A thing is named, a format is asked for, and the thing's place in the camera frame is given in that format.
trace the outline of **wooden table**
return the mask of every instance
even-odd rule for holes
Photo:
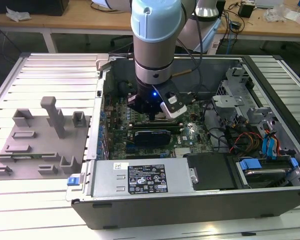
[[[238,0],[227,0],[225,8]],[[298,0],[285,0],[286,6],[297,10]],[[232,9],[237,13],[239,7]],[[264,40],[264,41],[288,41],[300,42],[300,25],[294,21],[266,22],[263,19],[264,9],[256,9],[250,18],[244,18],[245,28],[237,36],[238,39]],[[35,32],[42,33],[49,53],[56,53],[57,48],[52,33],[66,34],[101,34],[101,35],[132,35],[129,13],[104,13],[90,8],[89,0],[70,0],[69,5],[62,16],[31,15],[31,20],[14,22],[0,14],[0,28],[7,32]],[[230,13],[230,19],[242,22]],[[223,37],[226,28],[225,20],[219,27],[213,43],[218,43]]]

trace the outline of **metal slatted surface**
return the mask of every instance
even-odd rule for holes
[[[93,62],[96,56],[93,54],[33,54],[27,63],[51,62],[51,61],[77,61]],[[17,69],[16,75],[20,75],[22,68]],[[61,107],[64,115],[71,115],[74,110],[84,111],[86,115],[93,115],[93,106],[90,101],[94,99],[96,86],[89,84],[87,77],[73,77],[75,83],[66,84],[63,79],[68,77],[51,78],[29,77],[38,83],[24,80],[25,78],[14,77],[14,81],[6,89],[6,93],[0,99],[0,147],[10,133],[10,118],[15,108],[9,107],[9,103],[15,107],[19,103],[33,105],[30,108],[34,116],[46,116],[44,110],[36,108],[38,100],[46,93],[51,93],[62,101]],[[41,90],[42,86],[84,85],[89,91],[72,87],[72,91]],[[13,87],[28,86],[33,91],[12,91]],[[78,108],[70,106],[76,102]],[[228,239],[228,240],[300,240],[300,207],[283,214],[280,217],[269,217],[262,219],[240,219],[215,222],[203,222],[193,224],[177,224],[168,226],[136,227],[112,230],[91,230],[79,215],[71,208],[65,200],[67,189],[66,179],[41,179],[41,180],[9,180],[0,181],[0,240],[6,239],[94,239],[94,240],[150,240],[150,239]],[[242,232],[256,233],[256,236],[242,236]]]
[[[252,57],[252,60],[300,124],[300,79],[298,76],[289,69],[283,68],[286,67],[286,64],[272,56]],[[263,106],[268,107],[269,105],[258,87],[255,86],[253,90]]]

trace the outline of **metal bracket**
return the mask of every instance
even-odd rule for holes
[[[246,115],[248,116],[249,123],[259,124],[265,119],[265,116],[270,114],[272,111],[270,107],[251,107],[248,109]]]
[[[236,81],[238,84],[244,84],[249,79],[249,74],[241,67],[230,68],[225,75],[229,81]]]

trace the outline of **blue release tab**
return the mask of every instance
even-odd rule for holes
[[[262,166],[257,158],[246,158],[240,162],[242,170],[247,169],[262,169]]]
[[[131,10],[132,31],[147,43],[171,37],[182,19],[181,0],[133,0]]]
[[[80,185],[79,180],[80,180],[80,177],[71,176],[71,177],[68,177],[68,181],[66,184],[68,186],[79,186]]]
[[[294,157],[290,158],[290,161],[291,161],[293,168],[296,168],[299,166],[297,159],[295,159]]]

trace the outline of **power supply label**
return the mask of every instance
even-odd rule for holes
[[[130,194],[159,194],[168,192],[165,165],[128,166]]]

